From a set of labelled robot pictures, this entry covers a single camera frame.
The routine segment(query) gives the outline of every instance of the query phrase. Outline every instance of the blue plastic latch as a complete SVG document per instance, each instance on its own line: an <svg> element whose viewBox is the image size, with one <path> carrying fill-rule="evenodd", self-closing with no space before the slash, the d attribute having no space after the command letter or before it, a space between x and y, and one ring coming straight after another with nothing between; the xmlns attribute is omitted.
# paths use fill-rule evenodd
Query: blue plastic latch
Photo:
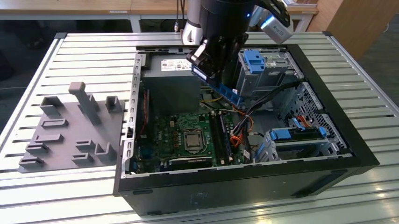
<svg viewBox="0 0 399 224"><path fill-rule="evenodd" d="M272 140L276 140L276 134L275 134L275 131L271 131L271 132L269 132L269 137L272 138Z"/></svg>
<svg viewBox="0 0 399 224"><path fill-rule="evenodd" d="M324 127L319 127L319 132L320 132L323 138L326 138L326 136L327 136L327 131L326 131L326 128L324 128Z"/></svg>
<svg viewBox="0 0 399 224"><path fill-rule="evenodd" d="M244 50L244 60L251 74L260 74L265 68L264 58L257 50Z"/></svg>
<svg viewBox="0 0 399 224"><path fill-rule="evenodd" d="M276 139L291 139L291 134L287 129L273 130L276 134Z"/></svg>
<svg viewBox="0 0 399 224"><path fill-rule="evenodd" d="M300 125L300 123L298 122L298 120L296 120L296 118L292 118L292 121L294 121L294 123L295 123L295 125L296 125L296 127L300 129L300 130L306 130L306 128Z"/></svg>
<svg viewBox="0 0 399 224"><path fill-rule="evenodd" d="M264 143L261 143L261 145L259 146L259 149L257 149L256 154L255 154L255 156L253 156L255 159L256 159L256 157L259 156L259 154L261 153L263 148L264 148Z"/></svg>

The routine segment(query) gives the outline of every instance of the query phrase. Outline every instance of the power supply label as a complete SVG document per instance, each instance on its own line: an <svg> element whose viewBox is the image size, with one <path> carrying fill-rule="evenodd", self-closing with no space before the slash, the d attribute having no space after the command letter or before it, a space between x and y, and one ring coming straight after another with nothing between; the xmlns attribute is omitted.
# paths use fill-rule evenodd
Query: power supply label
<svg viewBox="0 0 399 224"><path fill-rule="evenodd" d="M161 71L191 70L191 63L187 59L165 59L161 61Z"/></svg>

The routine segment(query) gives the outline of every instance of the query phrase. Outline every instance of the wooden table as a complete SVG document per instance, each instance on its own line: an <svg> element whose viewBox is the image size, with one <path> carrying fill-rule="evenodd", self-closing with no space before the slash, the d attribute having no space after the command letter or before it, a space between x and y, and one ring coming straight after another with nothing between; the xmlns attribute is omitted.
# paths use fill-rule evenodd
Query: wooden table
<svg viewBox="0 0 399 224"><path fill-rule="evenodd" d="M316 7L288 7L292 20L298 20L296 32L304 32L312 17L318 14ZM140 20L143 19L175 19L176 0L132 0L131 23L135 33L140 33Z"/></svg>
<svg viewBox="0 0 399 224"><path fill-rule="evenodd" d="M132 0L0 0L0 20L129 19Z"/></svg>
<svg viewBox="0 0 399 224"><path fill-rule="evenodd" d="M296 24L295 31L306 31L318 9L288 7L288 12ZM140 33L141 19L175 18L175 0L0 0L0 20L125 19L131 20L133 32Z"/></svg>

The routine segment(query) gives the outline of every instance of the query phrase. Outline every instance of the white label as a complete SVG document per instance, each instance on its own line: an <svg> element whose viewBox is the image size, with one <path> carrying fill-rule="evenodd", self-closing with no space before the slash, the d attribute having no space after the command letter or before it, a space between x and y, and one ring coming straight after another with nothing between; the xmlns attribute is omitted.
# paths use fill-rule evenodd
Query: white label
<svg viewBox="0 0 399 224"><path fill-rule="evenodd" d="M247 157L247 159L249 159L249 152L247 150L244 150L244 157Z"/></svg>
<svg viewBox="0 0 399 224"><path fill-rule="evenodd" d="M109 13L127 13L127 11L109 11Z"/></svg>
<svg viewBox="0 0 399 224"><path fill-rule="evenodd" d="M191 63L187 59L167 59L161 61L161 71L191 70Z"/></svg>

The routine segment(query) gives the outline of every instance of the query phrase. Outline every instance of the yellow wire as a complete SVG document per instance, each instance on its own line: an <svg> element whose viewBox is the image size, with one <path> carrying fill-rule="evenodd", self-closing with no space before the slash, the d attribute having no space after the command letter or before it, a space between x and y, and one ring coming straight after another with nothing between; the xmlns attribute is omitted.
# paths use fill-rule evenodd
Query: yellow wire
<svg viewBox="0 0 399 224"><path fill-rule="evenodd" d="M216 98L216 99L205 99L205 100L200 100L200 102L203 102L203 103L211 103L211 102L216 102L217 100L221 100L223 99L223 97L219 97L219 98Z"/></svg>

